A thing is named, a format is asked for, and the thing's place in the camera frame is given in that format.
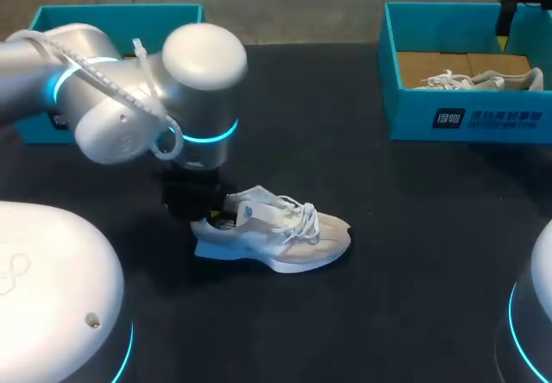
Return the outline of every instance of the shoelace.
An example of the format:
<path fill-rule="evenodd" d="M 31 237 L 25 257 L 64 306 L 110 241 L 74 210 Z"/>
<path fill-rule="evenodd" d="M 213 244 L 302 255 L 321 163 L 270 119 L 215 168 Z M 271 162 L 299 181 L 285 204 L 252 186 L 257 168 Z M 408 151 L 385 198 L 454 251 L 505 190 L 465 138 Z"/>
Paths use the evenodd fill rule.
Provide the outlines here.
<path fill-rule="evenodd" d="M 474 82 L 467 75 L 453 74 L 445 70 L 445 74 L 429 77 L 424 81 L 428 83 L 425 88 L 437 88 L 440 90 L 460 90 L 466 88 L 466 83 L 474 85 Z"/>
<path fill-rule="evenodd" d="M 286 239 L 284 244 L 294 238 L 306 239 L 308 241 L 316 240 L 320 236 L 320 221 L 318 212 L 313 204 L 300 204 L 297 200 L 288 196 L 278 196 L 278 205 L 284 211 L 285 215 L 299 213 L 299 222 L 294 226 L 273 229 L 275 233 L 284 233 Z"/>

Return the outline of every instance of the logo on box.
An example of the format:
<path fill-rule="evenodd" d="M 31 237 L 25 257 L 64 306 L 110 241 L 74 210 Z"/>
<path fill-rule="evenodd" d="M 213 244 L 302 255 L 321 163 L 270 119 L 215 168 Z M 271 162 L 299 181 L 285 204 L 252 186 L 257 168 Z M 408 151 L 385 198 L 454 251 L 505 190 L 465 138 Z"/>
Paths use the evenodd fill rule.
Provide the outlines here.
<path fill-rule="evenodd" d="M 466 109 L 437 109 L 433 119 L 433 128 L 458 129 L 462 125 L 465 114 Z"/>

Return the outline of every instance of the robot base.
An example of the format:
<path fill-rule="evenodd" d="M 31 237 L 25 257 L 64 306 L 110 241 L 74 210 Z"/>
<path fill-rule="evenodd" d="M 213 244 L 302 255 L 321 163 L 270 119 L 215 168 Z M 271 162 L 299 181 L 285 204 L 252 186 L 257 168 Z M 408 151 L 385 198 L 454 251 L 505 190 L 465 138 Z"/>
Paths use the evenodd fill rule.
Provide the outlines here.
<path fill-rule="evenodd" d="M 123 383 L 135 331 L 109 241 L 49 206 L 0 214 L 0 381 Z"/>

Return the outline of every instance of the cardboard box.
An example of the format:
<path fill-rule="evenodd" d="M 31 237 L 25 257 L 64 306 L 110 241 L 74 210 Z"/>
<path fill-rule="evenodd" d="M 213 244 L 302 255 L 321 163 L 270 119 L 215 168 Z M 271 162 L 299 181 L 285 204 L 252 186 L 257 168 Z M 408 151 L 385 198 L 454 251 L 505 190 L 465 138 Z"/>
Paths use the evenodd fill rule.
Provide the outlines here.
<path fill-rule="evenodd" d="M 88 23 L 104 31 L 122 56 L 133 53 L 133 38 L 140 38 L 149 53 L 163 48 L 166 37 L 187 23 L 204 22 L 204 9 L 194 4 L 131 4 L 43 6 L 38 9 L 29 29 L 47 31 L 68 23 Z M 66 126 L 57 126 L 55 105 L 43 113 L 17 122 L 15 127 L 26 143 L 73 144 Z"/>
<path fill-rule="evenodd" d="M 552 143 L 552 17 L 520 5 L 505 52 L 514 57 L 504 58 L 494 34 L 499 12 L 497 3 L 386 4 L 378 62 L 393 140 Z M 411 53 L 439 55 L 431 55 L 426 66 Z M 409 71 L 417 67 L 420 74 L 427 73 L 424 78 L 438 75 L 444 68 L 435 73 L 433 68 L 450 54 L 466 55 L 470 76 L 489 69 L 518 73 L 526 72 L 527 64 L 538 67 L 545 91 L 412 90 L 419 86 L 419 76 Z M 466 68 L 465 60 L 446 63 L 458 66 L 454 73 Z"/>

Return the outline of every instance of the white cable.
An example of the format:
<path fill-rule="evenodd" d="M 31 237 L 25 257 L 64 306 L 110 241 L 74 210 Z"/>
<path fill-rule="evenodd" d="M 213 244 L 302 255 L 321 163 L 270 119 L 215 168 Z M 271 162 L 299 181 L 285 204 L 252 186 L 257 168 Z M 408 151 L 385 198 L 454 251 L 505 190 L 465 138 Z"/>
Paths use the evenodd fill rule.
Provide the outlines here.
<path fill-rule="evenodd" d="M 149 94 L 152 97 L 152 99 L 162 108 L 164 113 L 164 121 L 168 122 L 168 125 L 172 128 L 174 133 L 174 147 L 170 152 L 161 152 L 159 147 L 157 146 L 157 143 L 154 143 L 151 146 L 151 150 L 154 153 L 155 157 L 157 157 L 160 160 L 173 160 L 176 159 L 176 157 L 180 154 L 182 151 L 182 148 L 184 147 L 184 137 L 182 135 L 182 129 L 180 128 L 179 124 L 174 120 L 172 117 L 170 117 L 166 113 L 165 106 L 161 103 L 161 100 L 159 98 L 159 94 L 157 93 L 157 90 L 155 90 L 155 83 L 154 83 L 154 75 L 152 74 L 152 70 L 149 67 L 149 64 L 147 62 L 147 52 L 146 48 L 141 44 L 141 41 L 139 38 L 134 38 L 132 40 L 132 43 L 135 46 L 135 55 L 138 59 L 138 62 L 140 63 L 140 68 L 144 72 L 144 75 L 146 76 L 146 84 L 149 88 Z"/>
<path fill-rule="evenodd" d="M 109 78 L 105 77 L 96 68 L 94 68 L 84 57 L 78 55 L 77 53 L 74 53 L 71 49 L 58 43 L 57 41 L 50 39 L 46 34 L 43 34 L 42 32 L 23 29 L 21 31 L 17 31 L 14 34 L 10 35 L 6 39 L 6 41 L 19 41 L 24 39 L 36 41 L 40 43 L 43 47 L 45 47 L 45 49 L 47 49 L 47 47 L 52 48 L 58 54 L 67 57 L 69 60 L 71 60 L 78 66 L 80 66 L 81 69 L 85 72 L 85 74 L 95 79 L 103 87 L 109 90 L 112 90 L 123 101 L 124 104 L 130 107 L 135 107 L 138 110 L 145 111 L 148 114 L 159 118 L 163 122 L 166 122 L 167 125 L 171 126 L 174 129 L 174 135 L 175 135 L 174 148 L 172 149 L 172 151 L 167 153 L 161 152 L 156 142 L 154 142 L 150 146 L 150 149 L 154 153 L 155 157 L 157 157 L 160 160 L 173 160 L 180 154 L 184 146 L 182 130 L 180 129 L 180 126 L 176 123 L 176 121 L 166 114 L 166 109 L 160 103 L 159 96 L 157 95 L 157 91 L 154 90 L 154 94 L 151 93 L 150 95 L 159 104 L 160 110 L 163 111 L 162 116 L 160 116 L 160 113 L 148 108 L 142 101 L 140 101 L 132 94 L 125 91 L 122 87 L 120 87 L 119 85 L 111 81 Z M 140 52 L 141 53 L 140 56 L 141 57 L 143 56 L 145 58 L 146 50 L 143 47 L 141 47 L 141 49 L 143 49 L 143 52 L 138 51 L 138 49 L 139 48 L 136 49 L 137 51 L 136 56 L 138 56 L 138 52 Z M 151 76 L 151 71 L 149 70 L 149 67 L 147 67 L 147 69 L 144 72 L 146 73 L 147 85 L 151 91 L 152 88 L 154 89 L 154 84 L 153 84 L 153 77 Z"/>

